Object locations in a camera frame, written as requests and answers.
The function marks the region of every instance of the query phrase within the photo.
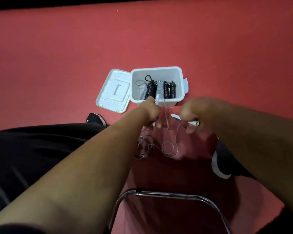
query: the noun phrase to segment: storage box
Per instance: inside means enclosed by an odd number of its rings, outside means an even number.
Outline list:
[[[143,102],[140,100],[145,85],[145,76],[150,75],[154,81],[162,80],[176,84],[176,98],[165,99],[166,107],[173,107],[177,102],[184,99],[185,94],[189,91],[188,80],[183,78],[182,70],[177,67],[157,67],[134,69],[131,72],[113,69],[109,72],[103,87],[98,95],[96,104],[99,107],[111,110],[117,113],[124,113],[128,107],[129,100],[139,105]],[[158,105],[165,106],[164,99],[160,99]]]

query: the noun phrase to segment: chrome metal bar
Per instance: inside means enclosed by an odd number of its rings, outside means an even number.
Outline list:
[[[162,197],[162,198],[172,198],[172,199],[186,199],[186,200],[197,200],[197,201],[201,201],[204,202],[206,204],[208,204],[209,206],[211,206],[212,208],[214,208],[220,215],[225,228],[227,230],[228,234],[232,234],[230,226],[225,218],[225,216],[223,215],[222,211],[217,207],[217,205],[215,205],[215,203],[213,201],[211,201],[210,199],[203,197],[203,196],[199,196],[199,195],[186,195],[186,194],[178,194],[178,193],[170,193],[170,192],[157,192],[157,191],[148,191],[148,190],[142,190],[142,189],[130,189],[130,190],[126,190],[124,193],[122,193],[118,200],[116,201],[114,210],[113,210],[113,214],[112,214],[112,218],[108,224],[108,229],[110,231],[112,231],[113,225],[114,225],[114,221],[116,218],[116,214],[117,214],[117,210],[119,208],[119,205],[121,203],[121,201],[126,198],[129,195],[137,195],[137,196],[150,196],[150,197]]]

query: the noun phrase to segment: sneaker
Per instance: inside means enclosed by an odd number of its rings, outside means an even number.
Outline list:
[[[99,114],[96,114],[96,113],[90,113],[89,116],[87,117],[86,123],[92,123],[92,122],[98,123],[102,126],[106,126],[105,120]]]
[[[229,179],[231,175],[254,178],[220,141],[217,142],[216,151],[211,159],[211,168],[223,179]]]

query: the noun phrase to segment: container lid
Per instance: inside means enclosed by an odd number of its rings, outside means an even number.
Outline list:
[[[131,80],[130,72],[118,69],[111,70],[97,97],[97,106],[113,112],[124,113],[130,101]]]

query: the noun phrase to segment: lid handle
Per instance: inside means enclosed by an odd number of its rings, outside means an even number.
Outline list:
[[[188,85],[188,79],[187,78],[183,79],[183,89],[185,91],[185,94],[187,94],[189,92],[189,85]]]

